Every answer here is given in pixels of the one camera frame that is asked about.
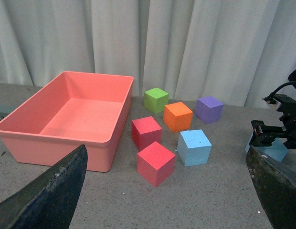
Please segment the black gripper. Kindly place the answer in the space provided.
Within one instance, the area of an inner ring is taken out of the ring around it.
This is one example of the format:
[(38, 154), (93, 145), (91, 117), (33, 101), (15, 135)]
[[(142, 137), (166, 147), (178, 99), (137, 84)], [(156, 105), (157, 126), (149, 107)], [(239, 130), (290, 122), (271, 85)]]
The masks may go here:
[(276, 138), (284, 138), (288, 149), (296, 149), (296, 100), (276, 94), (276, 111), (282, 112), (283, 127), (252, 120), (253, 134), (246, 164), (262, 205), (274, 229), (296, 229), (296, 172), (263, 153), (257, 147), (269, 147)]

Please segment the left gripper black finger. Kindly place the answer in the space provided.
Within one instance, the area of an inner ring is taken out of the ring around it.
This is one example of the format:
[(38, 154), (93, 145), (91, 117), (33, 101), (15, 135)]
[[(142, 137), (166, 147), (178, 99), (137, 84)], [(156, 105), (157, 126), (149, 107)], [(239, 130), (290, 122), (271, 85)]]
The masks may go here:
[(67, 229), (87, 168), (80, 145), (24, 188), (0, 203), (0, 229)]

